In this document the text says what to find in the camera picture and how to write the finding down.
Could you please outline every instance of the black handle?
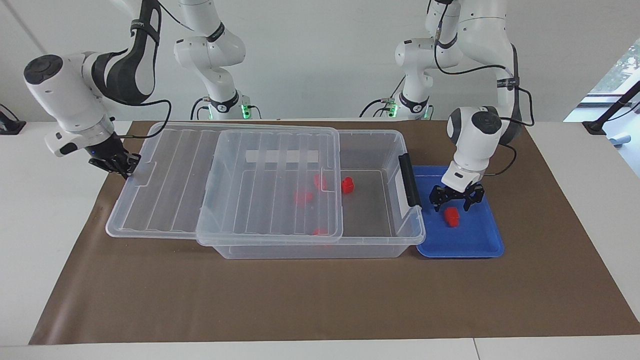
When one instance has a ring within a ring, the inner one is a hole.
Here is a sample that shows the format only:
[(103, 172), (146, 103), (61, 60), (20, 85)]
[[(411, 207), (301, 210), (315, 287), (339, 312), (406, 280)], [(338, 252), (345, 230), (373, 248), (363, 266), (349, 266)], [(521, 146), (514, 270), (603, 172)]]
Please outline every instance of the black handle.
[(400, 171), (402, 172), (406, 201), (409, 203), (409, 206), (419, 205), (422, 207), (420, 194), (418, 194), (418, 185), (415, 183), (415, 176), (413, 175), (411, 157), (409, 154), (404, 154), (398, 156), (398, 160), (400, 160)]

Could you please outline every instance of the small red toy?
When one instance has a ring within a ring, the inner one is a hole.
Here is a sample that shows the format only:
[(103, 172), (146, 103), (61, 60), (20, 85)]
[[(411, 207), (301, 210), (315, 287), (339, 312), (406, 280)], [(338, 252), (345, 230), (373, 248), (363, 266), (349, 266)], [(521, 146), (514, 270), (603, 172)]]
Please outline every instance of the small red toy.
[(345, 177), (342, 180), (342, 192), (343, 193), (352, 193), (353, 189), (355, 189), (355, 184), (353, 183), (353, 179), (349, 176)]
[(320, 174), (314, 175), (314, 185), (318, 190), (326, 190), (326, 179), (324, 176), (320, 176)]
[(314, 199), (314, 194), (310, 192), (293, 192), (293, 200), (298, 206), (305, 206)]
[(444, 220), (451, 227), (457, 227), (460, 225), (460, 214), (456, 208), (447, 208), (444, 211)]

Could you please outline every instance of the white wall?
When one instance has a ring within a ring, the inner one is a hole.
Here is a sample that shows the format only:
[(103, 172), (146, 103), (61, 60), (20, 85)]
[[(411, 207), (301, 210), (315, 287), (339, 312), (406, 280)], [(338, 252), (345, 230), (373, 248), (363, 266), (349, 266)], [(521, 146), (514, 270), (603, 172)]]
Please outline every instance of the white wall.
[[(107, 0), (8, 2), (46, 52), (117, 51), (129, 22)], [(245, 42), (244, 63), (230, 68), (237, 87), (265, 117), (353, 117), (370, 100), (388, 96), (403, 75), (396, 45), (424, 36), (426, 0), (217, 0), (221, 18)], [(174, 0), (164, 4), (181, 17)], [(520, 53), (522, 86), (534, 94), (540, 121), (562, 121), (613, 63), (640, 37), (637, 0), (511, 0), (508, 30)], [(43, 111), (25, 96), (21, 74), (37, 48), (0, 8), (3, 51), (0, 101), (26, 120)], [(152, 99), (173, 101), (185, 119), (205, 95), (195, 75), (173, 59), (173, 43), (189, 32), (163, 18), (157, 88)], [(473, 66), (471, 61), (462, 68)], [(495, 102), (492, 71), (443, 76), (436, 71), (435, 118), (457, 106)], [(125, 109), (120, 119), (162, 119), (165, 108)]]

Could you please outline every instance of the brown table surface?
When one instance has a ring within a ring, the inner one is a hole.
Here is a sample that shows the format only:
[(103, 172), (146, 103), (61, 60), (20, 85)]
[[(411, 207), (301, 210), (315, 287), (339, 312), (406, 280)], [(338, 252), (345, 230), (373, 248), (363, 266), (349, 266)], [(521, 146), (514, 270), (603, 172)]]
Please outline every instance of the brown table surface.
[[(414, 165), (447, 165), (455, 150), (444, 122), (304, 125), (399, 130)], [(640, 334), (529, 134), (513, 145), (511, 170), (483, 181), (506, 248), (497, 259), (426, 259), (410, 247), (397, 259), (225, 260), (195, 241), (110, 238), (124, 183), (111, 174), (30, 343)], [(490, 171), (510, 157), (499, 149)]]

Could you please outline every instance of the white tabletop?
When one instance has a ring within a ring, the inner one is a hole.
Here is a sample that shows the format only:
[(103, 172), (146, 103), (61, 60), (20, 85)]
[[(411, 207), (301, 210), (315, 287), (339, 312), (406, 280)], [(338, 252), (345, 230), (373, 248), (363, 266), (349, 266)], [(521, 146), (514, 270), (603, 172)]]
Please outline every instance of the white tabletop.
[[(0, 359), (640, 359), (640, 336), (25, 347), (106, 176), (82, 151), (56, 159), (42, 140), (55, 126), (34, 122), (0, 137)], [(638, 317), (640, 179), (606, 138), (580, 124), (529, 131)]]

